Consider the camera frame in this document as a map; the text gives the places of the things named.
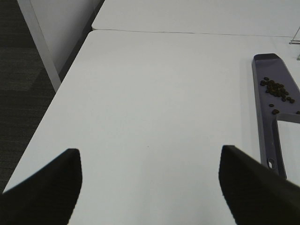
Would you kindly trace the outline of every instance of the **coffee bean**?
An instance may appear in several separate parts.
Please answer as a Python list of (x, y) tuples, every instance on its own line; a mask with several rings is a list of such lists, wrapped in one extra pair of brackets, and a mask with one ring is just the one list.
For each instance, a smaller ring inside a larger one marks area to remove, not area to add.
[(272, 111), (272, 114), (277, 114), (277, 113), (279, 113), (279, 110), (277, 110), (277, 109), (274, 109), (273, 111)]

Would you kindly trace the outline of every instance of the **white desk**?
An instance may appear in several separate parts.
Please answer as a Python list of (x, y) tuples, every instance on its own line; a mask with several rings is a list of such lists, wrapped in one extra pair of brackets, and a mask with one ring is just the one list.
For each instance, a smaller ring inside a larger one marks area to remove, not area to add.
[(288, 39), (91, 32), (6, 190), (78, 148), (71, 225), (235, 224), (218, 182), (221, 148), (259, 160), (251, 61), (277, 53), (298, 75)]
[(299, 0), (105, 0), (92, 27), (292, 37), (299, 12)]

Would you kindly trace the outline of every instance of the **floor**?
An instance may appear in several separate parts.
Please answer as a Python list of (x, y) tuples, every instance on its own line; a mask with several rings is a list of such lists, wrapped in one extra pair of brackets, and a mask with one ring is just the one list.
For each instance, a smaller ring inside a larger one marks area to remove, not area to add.
[(16, 0), (0, 0), (0, 193), (55, 95)]

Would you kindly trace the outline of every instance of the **white wall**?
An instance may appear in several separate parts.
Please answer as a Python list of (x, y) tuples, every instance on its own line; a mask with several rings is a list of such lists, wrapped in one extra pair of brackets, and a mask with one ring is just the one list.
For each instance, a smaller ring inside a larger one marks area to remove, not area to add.
[(86, 35), (86, 25), (100, 1), (18, 0), (54, 89), (58, 89), (58, 74), (78, 40)]

